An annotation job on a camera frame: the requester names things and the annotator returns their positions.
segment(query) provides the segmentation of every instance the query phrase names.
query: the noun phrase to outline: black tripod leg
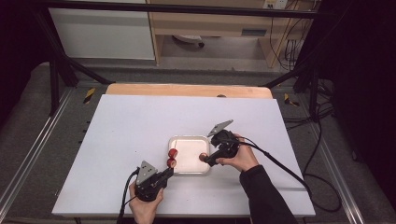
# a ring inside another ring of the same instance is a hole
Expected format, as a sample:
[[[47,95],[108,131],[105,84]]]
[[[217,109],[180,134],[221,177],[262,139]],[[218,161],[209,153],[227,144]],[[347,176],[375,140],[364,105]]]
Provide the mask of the black tripod leg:
[[[31,7],[31,12],[35,18],[35,21],[43,32],[44,37],[47,38],[50,51],[55,58],[55,62],[57,63],[57,71],[64,80],[64,84],[66,86],[76,86],[78,84],[78,79],[70,65],[67,64],[67,62],[63,59],[61,52],[63,52],[64,50],[59,45],[57,39],[53,35],[49,25],[47,24],[46,19],[43,16],[42,10],[40,8]]]
[[[59,107],[59,78],[56,62],[49,62],[51,105],[49,115],[52,116]]]
[[[81,224],[81,218],[80,217],[75,217],[74,220],[76,221],[76,224]]]
[[[289,78],[298,77],[304,71],[304,69],[305,69],[305,66],[303,66],[303,65],[296,67],[296,68],[294,68],[294,70],[289,71],[287,74],[285,74],[279,78],[276,78],[275,80],[270,81],[267,84],[260,85],[259,87],[266,87],[268,89],[271,89],[271,88],[275,87],[276,85],[288,80]]]
[[[115,81],[110,81],[107,80],[103,77],[100,77],[99,75],[97,75],[96,73],[94,73],[93,71],[91,71],[90,69],[84,67],[83,65],[81,65],[80,63],[76,62],[75,60],[69,58],[67,55],[64,55],[64,59],[67,60],[73,67],[75,67],[78,71],[84,73],[85,75],[95,79],[96,81],[102,83],[102,84],[111,84],[111,83],[115,83]]]

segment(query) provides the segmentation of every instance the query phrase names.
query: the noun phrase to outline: sleeve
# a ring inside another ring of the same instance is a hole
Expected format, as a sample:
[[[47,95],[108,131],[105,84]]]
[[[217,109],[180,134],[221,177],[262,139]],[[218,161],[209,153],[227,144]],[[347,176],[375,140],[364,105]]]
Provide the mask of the sleeve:
[[[297,223],[262,165],[242,172],[239,181],[247,194],[254,224]]]

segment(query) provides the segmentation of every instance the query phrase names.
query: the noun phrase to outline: white table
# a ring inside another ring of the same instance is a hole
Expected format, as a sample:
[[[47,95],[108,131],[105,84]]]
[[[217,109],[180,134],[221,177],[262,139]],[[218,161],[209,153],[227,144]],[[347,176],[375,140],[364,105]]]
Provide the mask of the white table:
[[[207,135],[228,119],[234,122],[227,130],[250,138],[301,176],[276,100],[103,95],[52,213],[116,217],[126,179],[142,160],[162,171],[172,136]],[[314,216],[304,187],[259,151],[255,155],[291,212]],[[248,198],[239,173],[217,165],[205,176],[171,177],[157,216],[248,217]]]

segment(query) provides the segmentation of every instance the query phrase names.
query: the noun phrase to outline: person's right hand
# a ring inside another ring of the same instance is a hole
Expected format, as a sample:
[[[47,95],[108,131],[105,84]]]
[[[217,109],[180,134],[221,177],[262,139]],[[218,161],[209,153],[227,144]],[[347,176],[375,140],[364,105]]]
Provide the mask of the person's right hand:
[[[234,133],[235,137],[240,137],[241,135]],[[245,142],[243,138],[238,138],[239,142]],[[251,150],[251,147],[246,145],[239,145],[238,152],[233,158],[217,158],[216,162],[221,165],[231,165],[235,167],[238,171],[247,171],[252,167],[259,165],[256,157]]]
[[[157,194],[157,198],[149,203],[143,202],[134,195],[134,186],[136,181],[129,186],[129,192],[132,200],[129,202],[129,207],[134,214],[134,220],[139,224],[151,224],[154,221],[157,213],[158,204],[163,200],[163,189]]]

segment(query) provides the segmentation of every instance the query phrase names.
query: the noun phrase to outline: finger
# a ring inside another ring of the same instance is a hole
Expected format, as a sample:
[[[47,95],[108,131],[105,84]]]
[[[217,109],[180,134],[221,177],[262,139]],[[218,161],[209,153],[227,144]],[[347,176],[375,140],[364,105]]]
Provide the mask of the finger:
[[[163,189],[160,189],[157,194],[157,198],[155,199],[156,204],[160,203],[163,200]]]
[[[231,159],[226,159],[226,158],[217,158],[216,162],[221,165],[232,165],[233,164]]]
[[[136,181],[134,181],[130,186],[129,186],[129,194],[131,195],[131,198],[133,198],[134,195],[134,186],[136,185]]]
[[[234,133],[233,136],[235,136],[239,140],[239,142],[245,142],[245,139],[241,135],[239,135],[239,133]]]

